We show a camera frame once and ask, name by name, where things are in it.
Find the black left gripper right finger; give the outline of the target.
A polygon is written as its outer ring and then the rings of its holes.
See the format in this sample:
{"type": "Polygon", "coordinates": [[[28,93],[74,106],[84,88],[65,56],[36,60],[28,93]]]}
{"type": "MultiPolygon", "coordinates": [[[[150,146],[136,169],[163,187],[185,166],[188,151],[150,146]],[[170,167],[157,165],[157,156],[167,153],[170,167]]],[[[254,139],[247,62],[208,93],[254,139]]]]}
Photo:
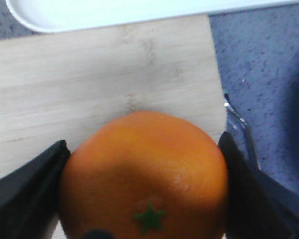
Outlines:
{"type": "Polygon", "coordinates": [[[299,196],[254,167],[230,133],[218,143],[229,174],[229,239],[299,239],[299,196]]]}

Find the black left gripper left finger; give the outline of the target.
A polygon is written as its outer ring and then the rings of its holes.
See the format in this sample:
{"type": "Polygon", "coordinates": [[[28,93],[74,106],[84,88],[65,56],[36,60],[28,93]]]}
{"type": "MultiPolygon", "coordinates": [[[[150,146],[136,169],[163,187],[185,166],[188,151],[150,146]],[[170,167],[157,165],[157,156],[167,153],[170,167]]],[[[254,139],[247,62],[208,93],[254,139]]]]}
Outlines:
{"type": "Polygon", "coordinates": [[[52,238],[59,180],[69,157],[61,140],[0,179],[0,239],[52,238]]]}

